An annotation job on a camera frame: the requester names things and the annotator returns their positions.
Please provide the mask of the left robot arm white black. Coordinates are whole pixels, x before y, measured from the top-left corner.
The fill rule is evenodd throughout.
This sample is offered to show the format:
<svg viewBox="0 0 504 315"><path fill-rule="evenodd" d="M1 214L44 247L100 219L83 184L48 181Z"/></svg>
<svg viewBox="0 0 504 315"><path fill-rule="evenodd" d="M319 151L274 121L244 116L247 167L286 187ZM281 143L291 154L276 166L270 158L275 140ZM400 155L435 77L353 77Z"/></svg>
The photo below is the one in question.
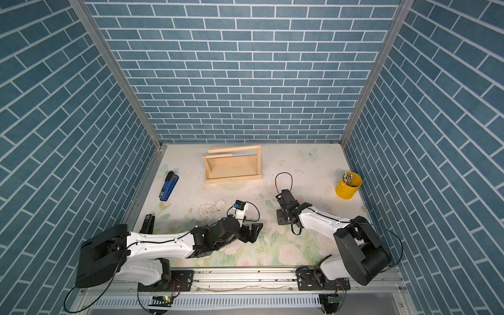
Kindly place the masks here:
<svg viewBox="0 0 504 315"><path fill-rule="evenodd" d="M262 228L233 216L178 234L136 233L117 224L81 244L75 286L95 287L114 278L153 286L169 280L171 258L207 257L236 240L255 243Z"/></svg>

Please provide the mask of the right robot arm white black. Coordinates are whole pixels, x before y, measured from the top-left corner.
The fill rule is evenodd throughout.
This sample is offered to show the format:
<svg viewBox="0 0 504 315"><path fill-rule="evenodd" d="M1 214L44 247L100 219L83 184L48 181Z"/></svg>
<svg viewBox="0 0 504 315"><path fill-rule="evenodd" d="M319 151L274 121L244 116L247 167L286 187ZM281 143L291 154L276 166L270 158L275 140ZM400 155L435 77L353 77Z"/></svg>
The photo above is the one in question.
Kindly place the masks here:
<svg viewBox="0 0 504 315"><path fill-rule="evenodd" d="M314 266L312 274L321 288L348 277L366 286L392 264L388 245L366 218L344 219L330 215L310 203L299 203L289 190L282 190L276 200L280 205L278 224L313 230L336 243L339 254L329 255Z"/></svg>

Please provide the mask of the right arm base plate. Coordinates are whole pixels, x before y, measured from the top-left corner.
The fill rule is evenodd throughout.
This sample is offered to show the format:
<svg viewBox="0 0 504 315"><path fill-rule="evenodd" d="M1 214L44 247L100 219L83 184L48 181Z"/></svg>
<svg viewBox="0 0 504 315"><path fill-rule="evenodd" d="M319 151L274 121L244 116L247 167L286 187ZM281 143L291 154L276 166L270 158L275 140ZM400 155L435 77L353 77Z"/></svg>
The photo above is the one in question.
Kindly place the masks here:
<svg viewBox="0 0 504 315"><path fill-rule="evenodd" d="M295 270L299 291L341 291L350 290L348 278L327 279L320 269L315 267L301 266Z"/></svg>

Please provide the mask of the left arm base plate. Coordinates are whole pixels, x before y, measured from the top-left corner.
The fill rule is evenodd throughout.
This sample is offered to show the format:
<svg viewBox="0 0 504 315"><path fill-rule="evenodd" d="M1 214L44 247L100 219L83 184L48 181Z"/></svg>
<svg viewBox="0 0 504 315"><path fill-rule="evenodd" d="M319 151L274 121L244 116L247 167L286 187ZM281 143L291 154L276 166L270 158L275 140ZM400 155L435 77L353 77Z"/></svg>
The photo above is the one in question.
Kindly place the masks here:
<svg viewBox="0 0 504 315"><path fill-rule="evenodd" d="M193 279L193 270L172 270L168 279L163 276L161 280L151 286L138 284L139 292L187 292L191 290Z"/></svg>

